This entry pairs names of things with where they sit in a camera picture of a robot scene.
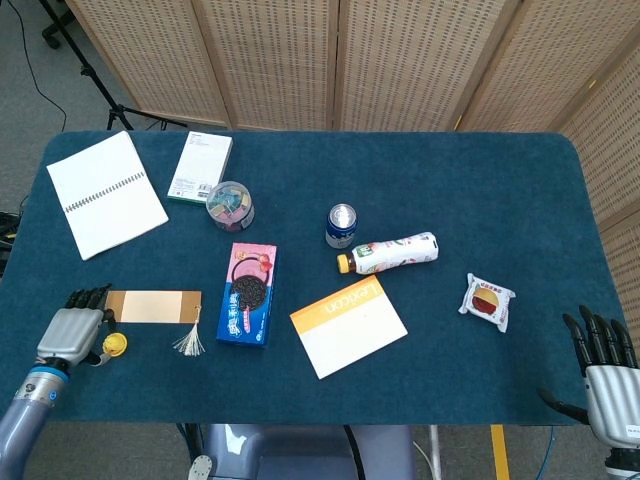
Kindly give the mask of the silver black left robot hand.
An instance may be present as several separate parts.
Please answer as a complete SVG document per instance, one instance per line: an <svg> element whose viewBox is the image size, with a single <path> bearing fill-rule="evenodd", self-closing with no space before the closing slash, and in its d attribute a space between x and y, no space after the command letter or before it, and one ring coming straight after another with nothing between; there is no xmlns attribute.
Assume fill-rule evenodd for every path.
<svg viewBox="0 0 640 480"><path fill-rule="evenodd" d="M113 354L92 350L101 326L108 324L115 332L115 317L106 309L111 284L73 291L64 306L51 319L36 349L36 363L57 368L68 374L71 367L87 363L97 367L107 363Z"/></svg>

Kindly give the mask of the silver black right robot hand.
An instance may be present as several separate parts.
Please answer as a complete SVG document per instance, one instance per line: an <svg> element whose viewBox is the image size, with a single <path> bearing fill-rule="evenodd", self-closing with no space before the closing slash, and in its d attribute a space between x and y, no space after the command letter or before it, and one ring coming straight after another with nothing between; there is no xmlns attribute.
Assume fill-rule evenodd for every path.
<svg viewBox="0 0 640 480"><path fill-rule="evenodd" d="M562 315L583 379L585 408L557 399L539 388L538 396L555 412L588 425L603 444L639 448L639 361L627 328L581 305L582 317Z"/></svg>

